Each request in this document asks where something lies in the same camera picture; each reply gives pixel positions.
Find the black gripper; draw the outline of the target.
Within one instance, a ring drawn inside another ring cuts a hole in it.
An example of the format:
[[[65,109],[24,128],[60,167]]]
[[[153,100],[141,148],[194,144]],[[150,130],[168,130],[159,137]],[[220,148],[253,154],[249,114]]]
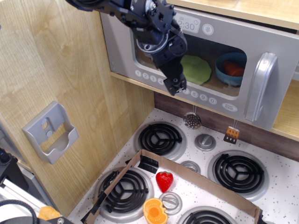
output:
[[[186,51],[185,36],[182,33],[170,32],[165,46],[155,53],[150,53],[153,63],[167,77],[164,84],[172,96],[187,89],[187,81],[181,64]]]

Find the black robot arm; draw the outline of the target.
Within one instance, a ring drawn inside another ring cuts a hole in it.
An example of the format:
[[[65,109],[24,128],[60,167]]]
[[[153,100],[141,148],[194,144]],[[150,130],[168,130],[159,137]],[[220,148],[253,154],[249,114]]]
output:
[[[166,76],[171,95],[186,89],[181,60],[187,52],[186,38],[174,19],[172,4],[164,0],[69,0],[78,10],[115,16],[133,32],[138,48]]]

